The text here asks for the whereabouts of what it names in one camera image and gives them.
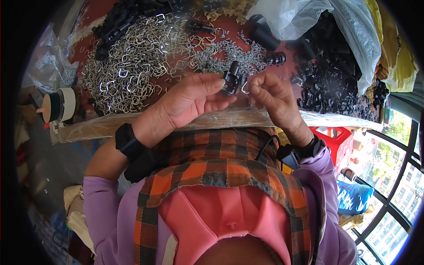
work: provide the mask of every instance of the person's left hand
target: person's left hand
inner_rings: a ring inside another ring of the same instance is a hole
[[[235,96],[219,93],[224,84],[219,74],[192,74],[163,95],[154,107],[168,117],[173,128],[181,128],[205,112],[225,109],[236,101]]]

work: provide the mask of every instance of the blue bag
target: blue bag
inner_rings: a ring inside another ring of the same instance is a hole
[[[342,215],[358,215],[368,209],[368,202],[374,189],[358,183],[348,184],[337,180],[339,200],[338,213]]]

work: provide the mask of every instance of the black cable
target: black cable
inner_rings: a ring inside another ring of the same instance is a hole
[[[259,161],[260,156],[263,154],[263,152],[265,151],[266,146],[272,141],[272,139],[277,139],[278,142],[278,148],[280,148],[281,146],[281,142],[280,142],[280,138],[277,135],[272,135],[268,141],[262,146],[261,150],[259,150],[258,155],[256,156],[255,160]],[[283,163],[281,162],[281,171],[283,171]]]

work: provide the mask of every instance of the yellow bag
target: yellow bag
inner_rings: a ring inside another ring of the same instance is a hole
[[[394,84],[386,83],[386,86],[391,92],[411,92],[414,89],[418,66],[414,62],[414,57],[402,36],[400,40],[402,47],[396,62],[393,76]]]
[[[371,12],[371,17],[374,22],[374,27],[377,31],[378,40],[380,44],[383,43],[383,26],[381,22],[380,10],[378,8],[378,4],[375,0],[365,0],[365,4]]]
[[[411,92],[418,67],[406,41],[399,35],[396,22],[383,5],[378,6],[382,20],[383,44],[381,66],[376,75],[386,83],[391,92]]]

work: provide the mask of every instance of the person's right hand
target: person's right hand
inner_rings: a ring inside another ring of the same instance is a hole
[[[300,115],[290,82],[262,72],[250,81],[249,92],[250,104],[258,109],[265,107],[271,121],[293,145],[304,147],[311,142],[314,135]]]

